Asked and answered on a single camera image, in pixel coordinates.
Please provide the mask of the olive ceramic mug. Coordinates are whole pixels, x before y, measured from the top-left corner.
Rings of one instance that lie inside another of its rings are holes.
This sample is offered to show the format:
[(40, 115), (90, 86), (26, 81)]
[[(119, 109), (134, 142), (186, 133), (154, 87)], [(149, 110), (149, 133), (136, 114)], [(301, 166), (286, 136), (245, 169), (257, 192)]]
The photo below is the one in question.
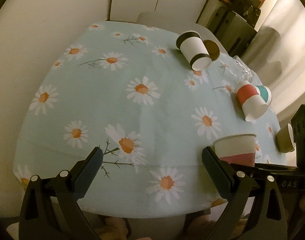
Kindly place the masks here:
[(295, 150), (294, 134), (291, 124), (285, 125), (276, 135), (278, 150), (281, 153), (293, 152)]

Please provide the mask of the pink band paper cup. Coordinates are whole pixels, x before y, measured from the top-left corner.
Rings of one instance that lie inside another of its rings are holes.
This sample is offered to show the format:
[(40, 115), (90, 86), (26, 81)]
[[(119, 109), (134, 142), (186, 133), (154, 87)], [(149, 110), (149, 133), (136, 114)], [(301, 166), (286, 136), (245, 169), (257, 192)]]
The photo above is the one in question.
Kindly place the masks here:
[(217, 157), (229, 164), (254, 167), (256, 135), (240, 134), (218, 139), (214, 142)]

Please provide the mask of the red band paper cup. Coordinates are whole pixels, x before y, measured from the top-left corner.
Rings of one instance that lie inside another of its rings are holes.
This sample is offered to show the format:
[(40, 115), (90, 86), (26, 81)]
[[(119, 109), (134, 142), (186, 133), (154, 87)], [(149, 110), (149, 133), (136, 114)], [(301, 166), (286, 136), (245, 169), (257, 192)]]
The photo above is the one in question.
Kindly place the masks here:
[(252, 122), (257, 120), (268, 110), (268, 104), (249, 81), (238, 83), (235, 93), (242, 107), (245, 121)]

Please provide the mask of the teal band paper cup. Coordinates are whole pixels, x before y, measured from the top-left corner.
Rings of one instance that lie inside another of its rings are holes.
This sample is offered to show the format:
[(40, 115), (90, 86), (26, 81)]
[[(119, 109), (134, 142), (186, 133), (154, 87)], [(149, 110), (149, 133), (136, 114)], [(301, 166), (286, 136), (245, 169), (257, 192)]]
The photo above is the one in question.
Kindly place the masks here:
[(272, 102), (272, 92), (267, 86), (255, 86), (258, 94), (263, 98), (263, 100), (270, 105)]

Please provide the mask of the brown kraft paper cup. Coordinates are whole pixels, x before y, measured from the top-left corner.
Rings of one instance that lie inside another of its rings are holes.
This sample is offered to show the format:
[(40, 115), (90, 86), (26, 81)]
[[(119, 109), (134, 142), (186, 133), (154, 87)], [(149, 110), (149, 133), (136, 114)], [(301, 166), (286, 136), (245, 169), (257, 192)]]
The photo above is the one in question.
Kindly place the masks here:
[(216, 42), (212, 40), (203, 40), (206, 50), (212, 61), (216, 61), (220, 56), (220, 48)]

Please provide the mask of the black band paper cup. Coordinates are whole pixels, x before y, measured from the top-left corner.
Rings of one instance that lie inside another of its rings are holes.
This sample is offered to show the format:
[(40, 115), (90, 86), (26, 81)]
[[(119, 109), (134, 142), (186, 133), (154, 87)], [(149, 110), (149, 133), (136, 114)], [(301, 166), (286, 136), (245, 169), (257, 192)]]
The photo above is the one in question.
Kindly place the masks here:
[(201, 71), (210, 66), (212, 60), (209, 52), (196, 31), (182, 33), (176, 40), (176, 46), (192, 70)]

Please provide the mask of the daisy print blue tablecloth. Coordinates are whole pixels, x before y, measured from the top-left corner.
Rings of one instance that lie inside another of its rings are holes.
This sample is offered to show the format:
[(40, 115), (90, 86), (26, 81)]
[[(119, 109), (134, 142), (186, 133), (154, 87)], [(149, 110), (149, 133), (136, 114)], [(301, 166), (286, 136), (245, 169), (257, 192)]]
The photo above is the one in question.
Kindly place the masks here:
[(80, 207), (126, 218), (161, 218), (219, 204), (201, 161), (223, 137), (256, 135), (258, 163), (285, 164), (272, 109), (245, 121), (239, 69), (226, 54), (194, 71), (178, 35), (145, 25), (94, 23), (54, 63), (25, 116), (13, 172), (56, 176), (95, 146), (103, 165)]

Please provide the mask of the cream curtain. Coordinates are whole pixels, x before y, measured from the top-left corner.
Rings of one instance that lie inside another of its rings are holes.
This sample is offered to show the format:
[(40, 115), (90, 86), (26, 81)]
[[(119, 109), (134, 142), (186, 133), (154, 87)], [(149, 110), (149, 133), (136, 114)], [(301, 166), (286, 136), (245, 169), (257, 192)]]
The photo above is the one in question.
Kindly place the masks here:
[(258, 33), (242, 60), (272, 91), (280, 125), (305, 104), (305, 8), (300, 0), (265, 0)]

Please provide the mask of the dark grey suitcase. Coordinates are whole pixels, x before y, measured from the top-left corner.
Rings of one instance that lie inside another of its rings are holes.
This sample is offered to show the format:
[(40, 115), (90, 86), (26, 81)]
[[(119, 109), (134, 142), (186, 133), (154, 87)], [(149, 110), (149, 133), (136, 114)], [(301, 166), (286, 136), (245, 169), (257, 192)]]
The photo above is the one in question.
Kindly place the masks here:
[(241, 57), (257, 31), (220, 0), (207, 0), (197, 24), (207, 28), (230, 56)]

